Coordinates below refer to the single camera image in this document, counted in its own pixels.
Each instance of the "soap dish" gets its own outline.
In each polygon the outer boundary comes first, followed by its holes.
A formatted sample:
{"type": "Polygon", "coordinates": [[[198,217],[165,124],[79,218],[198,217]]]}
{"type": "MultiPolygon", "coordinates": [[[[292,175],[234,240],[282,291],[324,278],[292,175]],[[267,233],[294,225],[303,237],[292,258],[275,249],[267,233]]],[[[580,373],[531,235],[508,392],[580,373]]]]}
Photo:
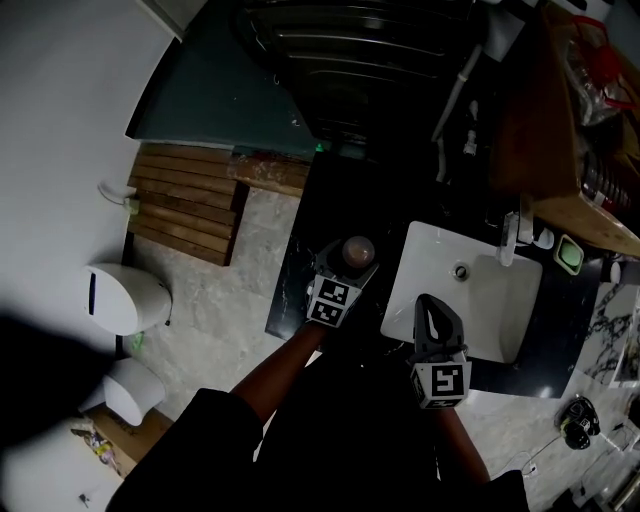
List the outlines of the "soap dish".
{"type": "Polygon", "coordinates": [[[553,259],[572,276],[577,276],[582,268],[584,251],[568,235],[562,235],[553,252],[553,259]]]}

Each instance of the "plastic bag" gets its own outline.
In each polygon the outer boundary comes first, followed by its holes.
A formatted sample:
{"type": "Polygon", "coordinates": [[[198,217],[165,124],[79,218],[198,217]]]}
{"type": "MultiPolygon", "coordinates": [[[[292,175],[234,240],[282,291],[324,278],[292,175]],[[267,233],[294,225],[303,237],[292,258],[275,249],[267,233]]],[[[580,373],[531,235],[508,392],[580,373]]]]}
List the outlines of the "plastic bag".
{"type": "Polygon", "coordinates": [[[556,48],[579,100],[579,124],[593,126],[636,107],[605,26],[586,16],[558,28],[556,48]]]}

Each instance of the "green soap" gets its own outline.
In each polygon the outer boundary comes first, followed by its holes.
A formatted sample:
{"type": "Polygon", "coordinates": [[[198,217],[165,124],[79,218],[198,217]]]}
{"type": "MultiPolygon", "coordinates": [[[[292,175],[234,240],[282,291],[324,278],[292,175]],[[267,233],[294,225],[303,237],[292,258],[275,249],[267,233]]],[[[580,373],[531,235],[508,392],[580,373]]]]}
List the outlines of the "green soap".
{"type": "Polygon", "coordinates": [[[564,242],[560,248],[560,259],[570,267],[580,265],[580,251],[572,243],[564,242]]]}

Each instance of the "pipe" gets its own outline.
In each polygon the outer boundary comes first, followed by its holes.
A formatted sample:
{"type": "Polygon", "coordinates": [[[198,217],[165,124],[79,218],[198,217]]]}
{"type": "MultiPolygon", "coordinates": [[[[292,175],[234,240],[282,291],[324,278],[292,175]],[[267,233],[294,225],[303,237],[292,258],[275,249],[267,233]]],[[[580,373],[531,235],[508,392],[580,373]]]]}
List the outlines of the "pipe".
{"type": "Polygon", "coordinates": [[[615,512],[620,510],[622,508],[622,506],[625,504],[625,502],[636,491],[636,489],[638,489],[638,487],[640,487],[640,473],[638,473],[633,478],[633,480],[631,480],[631,482],[629,482],[629,485],[627,485],[627,487],[624,489],[624,491],[622,491],[622,493],[620,493],[620,495],[614,501],[611,502],[611,508],[615,512]]]}
{"type": "Polygon", "coordinates": [[[444,140],[438,138],[438,175],[436,181],[442,183],[447,175],[447,157],[444,154],[444,140]]]}
{"type": "Polygon", "coordinates": [[[445,105],[444,110],[442,111],[442,115],[438,120],[438,124],[436,124],[436,127],[433,130],[433,135],[431,136],[431,142],[435,142],[440,137],[442,128],[444,128],[444,124],[447,122],[447,119],[449,119],[449,116],[451,115],[451,111],[453,110],[453,107],[455,106],[456,101],[458,101],[458,96],[460,96],[460,91],[462,91],[462,87],[464,86],[464,83],[469,79],[469,75],[471,74],[471,71],[473,71],[473,68],[475,67],[476,63],[478,62],[478,59],[480,58],[481,53],[482,53],[482,45],[480,44],[475,45],[473,47],[473,51],[471,52],[471,55],[469,56],[469,60],[467,60],[467,63],[462,68],[462,71],[458,73],[458,79],[456,80],[456,83],[453,84],[453,88],[451,89],[451,93],[449,94],[449,99],[447,100],[447,104],[445,105]]]}

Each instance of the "tile floor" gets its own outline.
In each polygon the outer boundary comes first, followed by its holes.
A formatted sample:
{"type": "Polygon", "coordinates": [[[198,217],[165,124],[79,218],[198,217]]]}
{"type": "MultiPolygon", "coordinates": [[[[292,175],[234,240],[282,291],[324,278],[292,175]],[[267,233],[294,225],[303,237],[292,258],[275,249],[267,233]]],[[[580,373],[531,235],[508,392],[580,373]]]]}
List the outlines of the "tile floor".
{"type": "MultiPolygon", "coordinates": [[[[161,278],[174,299],[171,325],[147,331],[134,353],[164,382],[167,399],[158,408],[167,416],[177,418],[200,387],[232,388],[282,343],[264,326],[298,203],[252,189],[227,268],[136,238],[135,265],[161,278]]],[[[609,434],[632,391],[605,388],[576,370],[561,400],[472,391],[458,412],[495,475],[510,461],[522,467],[558,435],[556,412],[575,393],[593,401],[609,434]]],[[[611,439],[624,445],[632,437],[627,433],[622,429],[611,439]]],[[[616,478],[628,474],[638,457],[615,450],[601,456],[610,449],[604,438],[582,452],[570,450],[562,439],[553,442],[535,457],[537,476],[525,479],[531,510],[549,508],[567,487],[577,492],[585,470],[586,497],[607,488],[605,494],[613,492],[616,478]]]]}

